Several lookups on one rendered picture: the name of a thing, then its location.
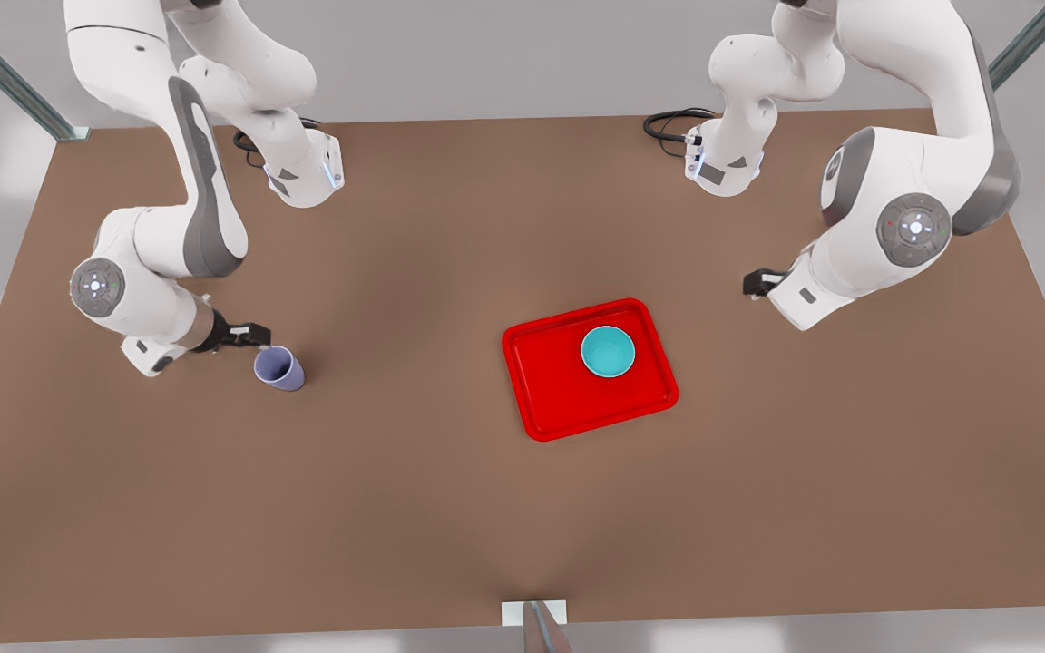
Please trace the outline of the silver frame post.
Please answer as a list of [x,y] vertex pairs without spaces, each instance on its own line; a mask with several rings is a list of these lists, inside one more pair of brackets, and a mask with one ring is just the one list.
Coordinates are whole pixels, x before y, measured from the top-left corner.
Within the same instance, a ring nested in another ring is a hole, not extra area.
[[502,602],[501,622],[522,628],[522,653],[575,653],[563,629],[568,623],[563,599]]
[[1,54],[0,91],[56,141],[86,141],[90,136],[91,129],[71,125]]
[[1045,43],[1045,4],[1034,14],[1021,31],[1012,38],[1007,46],[988,66],[991,89],[995,92],[1011,79],[1020,68],[1034,56]]

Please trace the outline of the lavender cup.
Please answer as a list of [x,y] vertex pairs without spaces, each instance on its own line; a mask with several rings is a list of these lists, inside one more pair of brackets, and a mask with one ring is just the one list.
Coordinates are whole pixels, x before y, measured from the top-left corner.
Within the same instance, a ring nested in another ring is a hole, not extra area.
[[286,392],[295,392],[306,383],[301,364],[284,346],[262,347],[254,359],[253,371],[261,382]]

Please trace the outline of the red tray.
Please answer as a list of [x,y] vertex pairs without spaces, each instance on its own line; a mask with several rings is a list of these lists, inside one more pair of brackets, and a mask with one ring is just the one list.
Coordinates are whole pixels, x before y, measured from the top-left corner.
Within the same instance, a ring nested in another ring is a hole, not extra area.
[[[626,375],[598,377],[581,360],[581,340],[605,324],[633,339],[636,360]],[[522,430],[535,442],[665,412],[679,400],[654,321],[633,297],[511,326],[501,344]]]

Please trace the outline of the teal bowl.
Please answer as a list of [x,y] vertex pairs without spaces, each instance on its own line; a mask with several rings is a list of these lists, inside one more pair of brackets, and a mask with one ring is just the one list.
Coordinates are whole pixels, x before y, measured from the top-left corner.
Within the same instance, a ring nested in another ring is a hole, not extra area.
[[597,326],[581,340],[581,360],[598,377],[626,375],[636,360],[636,347],[626,331]]

